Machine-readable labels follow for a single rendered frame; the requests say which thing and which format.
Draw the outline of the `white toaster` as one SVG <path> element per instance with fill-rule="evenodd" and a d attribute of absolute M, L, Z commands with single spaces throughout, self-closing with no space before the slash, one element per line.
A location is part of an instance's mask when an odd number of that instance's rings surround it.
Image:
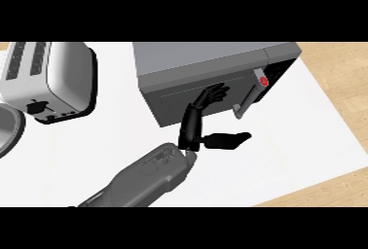
<path fill-rule="evenodd" d="M 86 116 L 95 105 L 98 61 L 85 42 L 12 42 L 0 98 L 45 125 Z"/>

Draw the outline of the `grey microwave door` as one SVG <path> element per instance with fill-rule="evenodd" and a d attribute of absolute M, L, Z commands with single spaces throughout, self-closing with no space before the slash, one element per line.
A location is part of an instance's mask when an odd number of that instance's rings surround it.
<path fill-rule="evenodd" d="M 253 85 L 257 83 L 253 70 L 244 70 L 181 86 L 164 87 L 163 89 L 141 89 L 161 127 L 175 125 L 182 121 L 187 105 L 194 102 L 207 87 L 220 83 L 231 89 L 223 101 L 212 104 L 203 111 L 203 115 L 209 116 L 231 110 L 234 105 L 244 100 Z"/>

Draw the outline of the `grey microwave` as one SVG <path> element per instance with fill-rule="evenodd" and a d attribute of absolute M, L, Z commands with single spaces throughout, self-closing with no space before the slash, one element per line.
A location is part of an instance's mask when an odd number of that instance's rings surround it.
<path fill-rule="evenodd" d="M 302 54 L 294 42 L 135 42 L 132 47 L 139 90 L 181 86 L 262 68 L 269 86 L 253 104 Z"/>

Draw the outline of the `grey round pan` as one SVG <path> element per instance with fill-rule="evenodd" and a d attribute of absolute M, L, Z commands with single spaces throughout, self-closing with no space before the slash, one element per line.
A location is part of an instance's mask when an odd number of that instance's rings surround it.
<path fill-rule="evenodd" d="M 27 117 L 22 111 L 0 103 L 0 159 L 9 154 L 25 132 Z"/>

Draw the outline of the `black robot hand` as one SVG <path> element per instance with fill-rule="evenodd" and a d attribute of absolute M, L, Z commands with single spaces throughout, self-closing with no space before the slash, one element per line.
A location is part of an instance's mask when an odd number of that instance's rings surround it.
<path fill-rule="evenodd" d="M 200 151 L 200 144 L 207 149 L 234 150 L 252 138 L 249 132 L 238 134 L 213 133 L 203 136 L 203 111 L 228 95 L 231 88 L 223 83 L 207 87 L 192 103 L 187 105 L 179 136 L 179 148 L 187 151 Z"/>

